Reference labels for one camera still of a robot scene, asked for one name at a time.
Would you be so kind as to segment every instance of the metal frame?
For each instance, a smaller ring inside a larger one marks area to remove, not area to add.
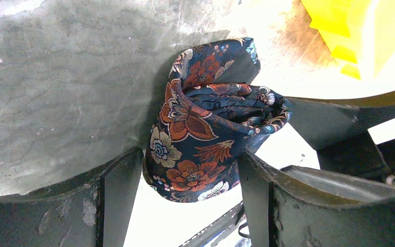
[[[395,118],[395,91],[359,99],[288,98],[293,128],[317,151],[320,168],[383,181],[391,170],[368,129]]]
[[[395,187],[310,168],[284,171],[250,152],[239,158],[252,246],[395,246]]]
[[[61,183],[0,197],[0,246],[122,247],[142,158],[133,148]]]
[[[216,246],[220,241],[233,233],[243,219],[245,219],[244,206],[243,202],[240,202],[179,247],[201,247],[209,242],[211,242],[211,246]]]

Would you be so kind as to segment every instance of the floral fabric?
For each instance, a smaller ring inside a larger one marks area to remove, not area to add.
[[[290,120],[287,99],[249,85],[259,70],[251,38],[204,44],[178,56],[143,162],[143,177],[162,197],[189,203],[234,188],[240,153],[255,152]]]

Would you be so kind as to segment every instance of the yellow object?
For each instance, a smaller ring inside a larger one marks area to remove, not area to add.
[[[373,79],[395,51],[395,0],[301,0],[341,73]]]

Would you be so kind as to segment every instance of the folded scarf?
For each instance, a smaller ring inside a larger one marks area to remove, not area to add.
[[[189,203],[234,188],[240,153],[256,152],[290,120],[287,99],[249,85],[259,71],[251,38],[199,45],[178,56],[143,162],[145,181],[162,197]]]

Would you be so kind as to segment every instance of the white flower pattern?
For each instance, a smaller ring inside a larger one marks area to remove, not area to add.
[[[213,189],[207,190],[206,192],[200,194],[197,199],[199,201],[204,201],[204,200],[213,198],[215,196],[218,196],[224,192],[227,192],[228,189],[229,189],[228,182],[223,183],[223,181],[221,181],[218,184],[216,184]]]
[[[275,94],[272,93],[272,90],[268,87],[261,86],[260,89],[258,89],[257,99],[261,100],[265,104],[273,105],[275,103]]]
[[[160,132],[158,127],[155,127],[152,131],[150,148],[155,162],[157,164],[161,163],[162,166],[167,168],[174,167],[176,161],[182,156],[182,153],[172,146],[169,135]]]

